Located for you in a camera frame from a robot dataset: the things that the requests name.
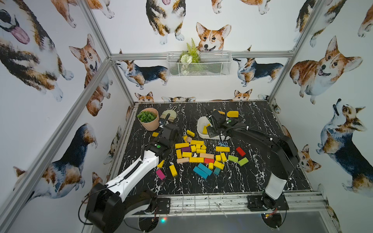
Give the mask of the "white plastic bin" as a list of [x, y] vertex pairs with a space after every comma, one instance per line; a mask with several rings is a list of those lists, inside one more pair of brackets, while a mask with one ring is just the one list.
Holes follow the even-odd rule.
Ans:
[[210, 126], [210, 121], [206, 116], [202, 116], [201, 118], [198, 119], [197, 122], [197, 132], [199, 134], [199, 137], [203, 139], [213, 139], [213, 140], [220, 140], [218, 135], [212, 135], [210, 136], [208, 134], [208, 126]]

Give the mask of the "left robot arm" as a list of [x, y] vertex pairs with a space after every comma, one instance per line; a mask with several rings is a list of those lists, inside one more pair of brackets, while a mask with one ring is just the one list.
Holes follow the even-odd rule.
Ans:
[[145, 190], [130, 195], [131, 190], [171, 153], [179, 136], [179, 128], [165, 119], [163, 129], [148, 145], [141, 148], [140, 157], [124, 172], [98, 183], [90, 191], [84, 217], [103, 233], [113, 233], [125, 218], [138, 212], [153, 214], [158, 210], [157, 195]]

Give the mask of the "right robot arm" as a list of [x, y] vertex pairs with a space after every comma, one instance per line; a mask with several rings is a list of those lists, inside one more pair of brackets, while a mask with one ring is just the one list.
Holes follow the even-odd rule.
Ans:
[[262, 199], [277, 201], [283, 194], [285, 185], [300, 162], [298, 149], [288, 136], [268, 135], [234, 118], [223, 116], [218, 110], [206, 109], [211, 126], [209, 136], [237, 139], [253, 144], [262, 154], [269, 156], [271, 175]]

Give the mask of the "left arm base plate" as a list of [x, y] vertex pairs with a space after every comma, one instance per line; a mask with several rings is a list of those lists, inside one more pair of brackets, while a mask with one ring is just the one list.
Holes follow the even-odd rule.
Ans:
[[171, 199], [170, 198], [157, 198], [156, 199], [156, 209], [154, 214], [158, 215], [166, 215], [170, 213], [171, 208]]

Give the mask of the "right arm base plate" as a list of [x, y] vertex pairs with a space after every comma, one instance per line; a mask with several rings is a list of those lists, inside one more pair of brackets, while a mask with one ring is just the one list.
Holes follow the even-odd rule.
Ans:
[[284, 193], [280, 195], [277, 200], [273, 200], [267, 194], [263, 195], [249, 195], [247, 196], [247, 208], [253, 212], [280, 211], [289, 210], [287, 200]]

